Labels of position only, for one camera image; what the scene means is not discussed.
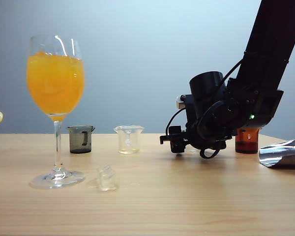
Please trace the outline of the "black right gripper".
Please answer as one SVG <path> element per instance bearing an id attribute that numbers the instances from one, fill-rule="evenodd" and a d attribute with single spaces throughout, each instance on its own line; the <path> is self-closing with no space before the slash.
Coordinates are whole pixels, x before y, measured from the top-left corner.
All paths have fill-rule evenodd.
<path id="1" fill-rule="evenodd" d="M 199 150 L 222 150 L 226 141 L 232 138 L 235 127 L 231 126 L 238 115 L 237 104 L 234 102 L 208 99 L 196 100 L 193 95 L 185 98 L 187 114 L 186 140 Z M 170 126 L 169 135 L 159 137 L 160 144 L 170 142 L 172 153 L 183 153 L 186 147 L 184 132 L 181 126 Z"/>

